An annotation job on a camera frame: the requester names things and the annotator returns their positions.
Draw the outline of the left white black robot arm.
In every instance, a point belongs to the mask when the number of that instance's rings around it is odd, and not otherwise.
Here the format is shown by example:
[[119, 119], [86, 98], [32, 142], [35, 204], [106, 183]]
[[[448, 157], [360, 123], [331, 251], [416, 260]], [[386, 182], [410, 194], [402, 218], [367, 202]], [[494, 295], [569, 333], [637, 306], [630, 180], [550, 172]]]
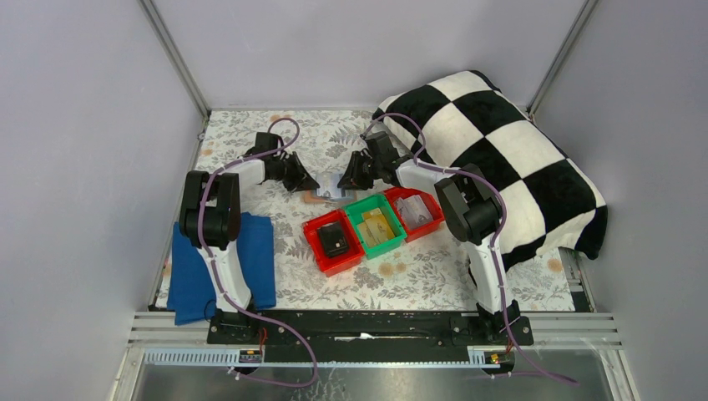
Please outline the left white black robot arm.
[[268, 180], [279, 181], [289, 192], [320, 187], [297, 153], [286, 151], [287, 145], [277, 134], [259, 132], [243, 159], [213, 173], [191, 170], [185, 177], [178, 218], [180, 233], [205, 261], [215, 289], [216, 310], [223, 314], [255, 316], [247, 310], [252, 291], [237, 255], [240, 195]]

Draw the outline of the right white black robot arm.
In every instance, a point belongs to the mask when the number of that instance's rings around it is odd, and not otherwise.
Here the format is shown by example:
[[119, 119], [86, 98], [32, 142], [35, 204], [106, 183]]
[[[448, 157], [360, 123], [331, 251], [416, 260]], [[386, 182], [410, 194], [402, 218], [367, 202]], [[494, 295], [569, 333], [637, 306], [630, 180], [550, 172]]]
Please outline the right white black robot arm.
[[508, 294], [499, 248], [506, 206], [498, 190], [476, 165], [442, 167], [401, 155], [384, 132], [365, 138], [367, 147], [351, 153], [338, 186], [368, 190], [376, 180], [420, 190], [435, 197], [447, 228], [468, 253], [478, 315], [494, 332], [503, 332], [519, 317]]

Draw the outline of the silver grey credit card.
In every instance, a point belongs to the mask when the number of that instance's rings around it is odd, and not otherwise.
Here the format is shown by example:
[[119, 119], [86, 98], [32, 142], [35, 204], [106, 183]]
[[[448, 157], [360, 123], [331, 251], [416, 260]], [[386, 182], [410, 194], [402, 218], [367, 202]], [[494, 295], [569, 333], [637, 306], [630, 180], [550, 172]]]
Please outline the silver grey credit card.
[[349, 193], [337, 187], [342, 174], [339, 173], [322, 173], [316, 176], [316, 181], [319, 187], [315, 189], [316, 196], [328, 200], [340, 200], [347, 198]]

